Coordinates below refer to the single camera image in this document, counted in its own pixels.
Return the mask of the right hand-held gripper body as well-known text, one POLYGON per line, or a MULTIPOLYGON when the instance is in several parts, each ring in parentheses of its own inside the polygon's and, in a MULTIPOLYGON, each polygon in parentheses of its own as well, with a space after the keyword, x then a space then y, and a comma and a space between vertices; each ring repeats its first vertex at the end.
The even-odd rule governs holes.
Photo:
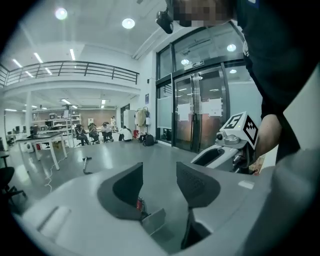
POLYGON ((192 164, 221 171, 254 174, 250 163, 258 140, 258 127, 244 111, 232 115, 217 132, 214 145, 201 151, 192 164))

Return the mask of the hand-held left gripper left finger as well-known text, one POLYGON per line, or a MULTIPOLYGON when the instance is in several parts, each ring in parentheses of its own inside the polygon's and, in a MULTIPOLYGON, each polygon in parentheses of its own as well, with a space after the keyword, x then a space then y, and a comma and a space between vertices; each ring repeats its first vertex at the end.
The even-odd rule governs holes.
POLYGON ((138 162, 103 181, 97 199, 115 218, 141 221, 149 215, 144 200, 139 197, 143 184, 143 163, 138 162))

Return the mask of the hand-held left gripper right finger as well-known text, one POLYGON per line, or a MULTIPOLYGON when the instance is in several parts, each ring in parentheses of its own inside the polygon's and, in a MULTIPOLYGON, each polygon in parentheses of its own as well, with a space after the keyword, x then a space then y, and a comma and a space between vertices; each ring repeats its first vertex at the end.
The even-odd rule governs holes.
POLYGON ((176 183, 189 208, 204 208, 220 194, 220 183, 182 162, 176 163, 176 183))

